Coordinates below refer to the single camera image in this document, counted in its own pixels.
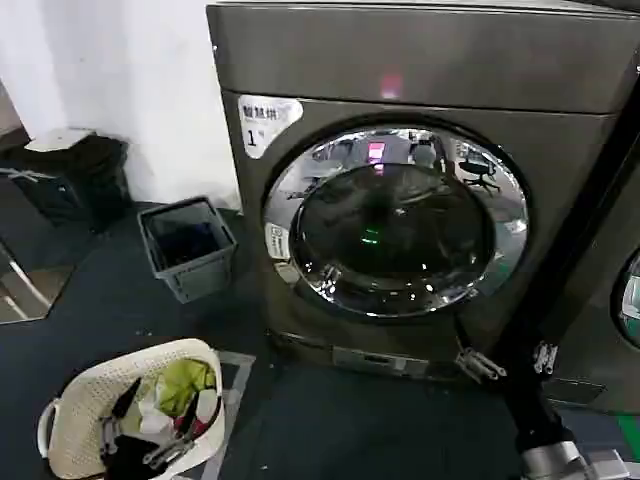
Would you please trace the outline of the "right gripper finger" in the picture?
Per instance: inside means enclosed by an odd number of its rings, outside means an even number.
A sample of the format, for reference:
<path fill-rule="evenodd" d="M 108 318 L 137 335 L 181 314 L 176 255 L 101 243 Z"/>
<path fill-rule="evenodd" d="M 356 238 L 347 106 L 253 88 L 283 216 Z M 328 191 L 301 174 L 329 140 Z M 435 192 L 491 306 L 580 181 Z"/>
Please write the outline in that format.
<path fill-rule="evenodd" d="M 453 320 L 458 354 L 455 363 L 471 379 L 498 379 L 499 366 L 481 352 L 475 350 L 458 315 Z"/>
<path fill-rule="evenodd" d="M 538 375 L 551 375 L 563 336 L 563 325 L 555 319 L 540 323 L 533 331 L 533 368 Z"/>

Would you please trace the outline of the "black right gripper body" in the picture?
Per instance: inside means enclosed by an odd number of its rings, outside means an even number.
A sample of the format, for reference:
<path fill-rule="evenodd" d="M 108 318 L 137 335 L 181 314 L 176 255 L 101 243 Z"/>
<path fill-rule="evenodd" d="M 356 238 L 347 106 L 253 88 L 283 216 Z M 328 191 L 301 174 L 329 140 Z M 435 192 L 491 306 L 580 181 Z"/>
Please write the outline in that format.
<path fill-rule="evenodd" d="M 569 440 L 569 430 L 544 396 L 535 373 L 508 373 L 499 391 L 517 430 L 519 453 Z"/>

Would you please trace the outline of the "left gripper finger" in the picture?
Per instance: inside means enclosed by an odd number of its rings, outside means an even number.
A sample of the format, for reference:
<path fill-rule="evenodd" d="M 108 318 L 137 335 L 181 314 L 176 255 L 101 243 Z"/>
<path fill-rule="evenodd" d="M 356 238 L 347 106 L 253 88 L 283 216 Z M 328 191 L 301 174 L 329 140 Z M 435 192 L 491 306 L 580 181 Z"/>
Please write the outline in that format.
<path fill-rule="evenodd" d="M 221 395 L 216 392 L 197 392 L 179 423 L 172 440 L 144 457 L 151 468 L 169 465 L 190 450 L 195 440 L 215 422 L 221 410 Z"/>
<path fill-rule="evenodd" d="M 101 452 L 116 453 L 116 439 L 122 434 L 121 420 L 132 405 L 142 379 L 137 378 L 116 400 L 111 413 L 101 418 Z"/>

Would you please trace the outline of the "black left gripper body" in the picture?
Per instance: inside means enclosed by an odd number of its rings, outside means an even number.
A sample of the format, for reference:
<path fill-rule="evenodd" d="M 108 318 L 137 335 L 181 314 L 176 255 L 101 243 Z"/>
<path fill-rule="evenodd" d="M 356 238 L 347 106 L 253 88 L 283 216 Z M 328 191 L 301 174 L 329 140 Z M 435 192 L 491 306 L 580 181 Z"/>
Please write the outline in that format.
<path fill-rule="evenodd" d="M 117 451 L 110 456 L 111 480 L 152 479 L 161 474 L 161 468 L 153 469 L 143 462 L 144 457 L 159 445 L 146 440 L 122 435 L 115 439 Z"/>

